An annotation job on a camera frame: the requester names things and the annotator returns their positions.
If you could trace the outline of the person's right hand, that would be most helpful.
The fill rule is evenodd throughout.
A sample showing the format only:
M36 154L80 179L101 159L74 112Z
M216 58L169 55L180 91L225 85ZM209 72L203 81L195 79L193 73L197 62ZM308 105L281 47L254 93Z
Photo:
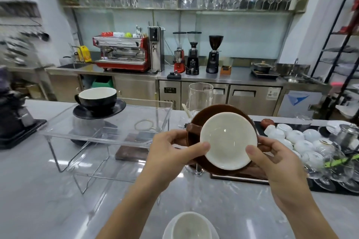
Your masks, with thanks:
M310 191L307 173L299 157L280 141L268 137L258 137L259 145L266 145L270 152L265 152L270 159L270 168L264 171L271 187L271 193L294 194Z

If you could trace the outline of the group of white tea cups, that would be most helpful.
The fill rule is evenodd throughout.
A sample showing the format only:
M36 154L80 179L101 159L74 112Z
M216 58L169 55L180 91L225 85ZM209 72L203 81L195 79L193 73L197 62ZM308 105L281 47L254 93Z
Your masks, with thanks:
M294 125L279 123L270 124L259 130L261 135L279 140L296 155L304 165L312 169L321 169L325 164L325 156L335 151L332 141L321 136L318 130L299 131Z

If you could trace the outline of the brown wooden board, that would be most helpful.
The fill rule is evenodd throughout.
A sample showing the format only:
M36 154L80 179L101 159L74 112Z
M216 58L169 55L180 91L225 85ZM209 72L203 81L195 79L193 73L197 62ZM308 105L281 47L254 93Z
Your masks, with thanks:
M125 142L131 142L135 144L149 144L150 140L141 134L128 134L125 138ZM140 148L138 146L121 145L114 155L115 160L140 162L146 161L148 156L148 148Z

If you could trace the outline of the black tray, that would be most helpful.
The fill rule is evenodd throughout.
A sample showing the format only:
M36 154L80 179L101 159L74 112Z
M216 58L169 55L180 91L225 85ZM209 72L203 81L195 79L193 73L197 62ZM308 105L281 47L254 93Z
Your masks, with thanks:
M325 128L325 125L311 125L310 129L319 130L319 132L324 134L324 137L329 137L330 132ZM239 177L239 176L218 176L210 174L211 179L220 179L220 180L226 180L226 181L234 181L234 182L244 182L244 183L254 183L254 184L261 184L261 185L269 185L267 180L264 179L256 179L250 176L247 177ZM307 179L309 188L311 191L314 192L326 192L326 193L335 193L339 195L349 195L349 196L359 196L359 192L353 192L349 191L342 185L340 185L338 182L329 180L329 190L325 189L326 185L321 183L319 179Z

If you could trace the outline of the white bowl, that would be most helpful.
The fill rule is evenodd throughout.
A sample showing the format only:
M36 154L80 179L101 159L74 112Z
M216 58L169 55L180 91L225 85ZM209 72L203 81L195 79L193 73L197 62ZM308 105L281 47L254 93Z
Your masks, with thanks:
M219 235L206 217L187 211L176 215L168 223L162 239L219 239Z

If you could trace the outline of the green stick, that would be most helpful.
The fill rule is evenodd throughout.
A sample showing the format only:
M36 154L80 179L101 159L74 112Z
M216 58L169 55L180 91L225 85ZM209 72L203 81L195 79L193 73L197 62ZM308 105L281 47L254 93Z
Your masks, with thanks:
M356 160L356 159L359 159L359 154L352 154L348 158L330 160L329 162L326 162L324 164L324 167L331 168L331 167L338 166L338 165L346 165L349 163L349 161Z

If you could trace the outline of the steel pot with lid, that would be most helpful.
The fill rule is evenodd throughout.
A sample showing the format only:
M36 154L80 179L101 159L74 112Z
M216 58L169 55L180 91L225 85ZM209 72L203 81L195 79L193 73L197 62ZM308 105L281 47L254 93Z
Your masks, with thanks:
M267 63L265 63L263 61L261 63L252 62L251 66L252 66L254 71L264 73L264 74L268 74L275 67L274 65L267 64Z

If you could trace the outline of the metal teapot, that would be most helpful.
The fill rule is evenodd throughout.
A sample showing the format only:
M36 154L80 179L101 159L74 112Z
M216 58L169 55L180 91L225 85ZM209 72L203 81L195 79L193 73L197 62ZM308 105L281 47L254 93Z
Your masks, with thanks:
M338 134L334 137L334 142L343 151L356 151L359 146L359 127L355 124L340 124Z

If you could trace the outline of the red coffee grinder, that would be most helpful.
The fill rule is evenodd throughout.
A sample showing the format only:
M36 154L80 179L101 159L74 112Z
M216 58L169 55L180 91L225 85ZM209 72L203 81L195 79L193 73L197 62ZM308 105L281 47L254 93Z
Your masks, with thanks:
M174 51L174 72L178 74L181 74L186 70L185 54L183 49L183 42L186 34L186 32L182 31L173 32L173 36L177 44L177 48Z

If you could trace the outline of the black coffee grinder dark hopper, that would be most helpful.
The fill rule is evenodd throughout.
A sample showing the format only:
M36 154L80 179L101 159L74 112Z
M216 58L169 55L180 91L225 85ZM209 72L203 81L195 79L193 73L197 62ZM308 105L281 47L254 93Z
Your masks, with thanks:
M212 50L209 52L206 73L217 74L219 70L219 51L224 36L222 35L210 35L209 43Z

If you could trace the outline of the red espresso machine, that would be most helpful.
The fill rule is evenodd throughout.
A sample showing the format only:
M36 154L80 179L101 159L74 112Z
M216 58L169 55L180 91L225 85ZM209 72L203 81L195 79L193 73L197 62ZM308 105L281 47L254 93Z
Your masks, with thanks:
M101 51L101 58L94 61L104 70L119 69L146 72L150 69L148 37L95 36L93 45Z

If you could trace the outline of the black metal rack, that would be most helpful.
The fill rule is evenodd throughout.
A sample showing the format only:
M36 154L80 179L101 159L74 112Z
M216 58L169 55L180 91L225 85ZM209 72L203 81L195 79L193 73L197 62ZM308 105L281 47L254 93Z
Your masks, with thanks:
M352 37L355 37L355 36L359 37L359 0L350 0L350 1L352 1L352 6L350 8L350 13L349 13L349 16L350 16L349 23L347 25L343 26L340 30L335 31L335 26L339 20L339 17L341 15L343 8L344 8L345 4L347 3L347 1L348 0L342 1L341 5L339 7L339 11L334 19L334 23L332 24L332 26L330 28L330 33L328 34L328 36L325 40L325 43L321 50L321 53L314 65L314 69L310 75L311 77L313 77L319 63L323 62L322 56L324 53L336 54L333 62L330 64L331 67L329 69L329 72L324 79L325 84L330 84L330 79L331 79L332 75L335 73L335 69L339 64L339 60L340 60L342 54L356 54L357 55L357 58L352 66L352 70L350 71L348 76L346 76L345 81L342 84L341 83L330 84L330 86L334 90L333 92L330 92L330 94L334 94L334 100L333 100L333 96L328 94L320 108L321 118L325 118L326 120L329 119L331 117L331 115L333 114L333 112L335 110L335 106L338 105L340 98L344 96L344 92L347 90L347 88L349 88L349 83L353 79L356 70L359 68L359 48L348 46L348 42ZM329 39L331 36L334 36L334 35L344 36L343 42L340 47L328 48L327 44L329 42Z

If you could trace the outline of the yellow bag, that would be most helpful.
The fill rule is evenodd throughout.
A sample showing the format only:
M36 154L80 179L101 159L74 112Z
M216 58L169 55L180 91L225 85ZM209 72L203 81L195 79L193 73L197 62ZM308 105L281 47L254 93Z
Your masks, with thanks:
M78 48L78 56L80 61L84 63L92 63L92 58L89 49L86 46L79 46Z

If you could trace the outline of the steel sink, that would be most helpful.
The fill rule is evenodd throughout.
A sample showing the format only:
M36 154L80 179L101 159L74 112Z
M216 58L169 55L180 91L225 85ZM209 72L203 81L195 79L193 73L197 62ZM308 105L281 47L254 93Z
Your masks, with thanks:
M70 63L70 64L65 64L65 65L61 65L58 66L57 68L60 69L80 69L87 66L87 64L85 63Z

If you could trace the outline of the row of shelf glasses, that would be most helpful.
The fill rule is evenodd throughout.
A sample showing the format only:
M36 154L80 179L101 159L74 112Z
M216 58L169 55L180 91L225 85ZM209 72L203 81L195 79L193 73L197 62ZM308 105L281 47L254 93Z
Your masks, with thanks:
M177 0L79 0L81 7L176 10Z

